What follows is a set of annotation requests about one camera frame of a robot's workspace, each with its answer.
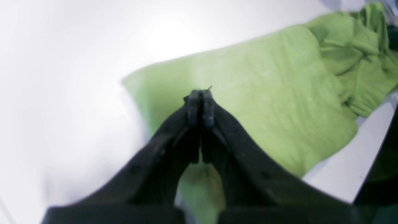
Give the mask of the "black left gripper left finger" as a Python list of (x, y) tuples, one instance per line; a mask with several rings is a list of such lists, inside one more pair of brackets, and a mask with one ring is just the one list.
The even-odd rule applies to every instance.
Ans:
[(109, 182), (72, 205), (49, 208), (42, 223), (185, 224), (174, 198), (185, 168), (198, 161), (202, 91), (184, 102)]

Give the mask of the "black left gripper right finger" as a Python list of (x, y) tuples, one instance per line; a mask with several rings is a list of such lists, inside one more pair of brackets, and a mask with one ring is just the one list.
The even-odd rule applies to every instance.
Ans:
[(203, 160), (219, 172), (226, 210), (219, 224), (367, 224), (358, 207), (293, 176), (271, 159), (209, 90), (201, 91)]

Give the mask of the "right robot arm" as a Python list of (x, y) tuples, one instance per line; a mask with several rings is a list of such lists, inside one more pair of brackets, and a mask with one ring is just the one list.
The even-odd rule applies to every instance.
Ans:
[(387, 135), (354, 205), (368, 224), (398, 223), (398, 116)]

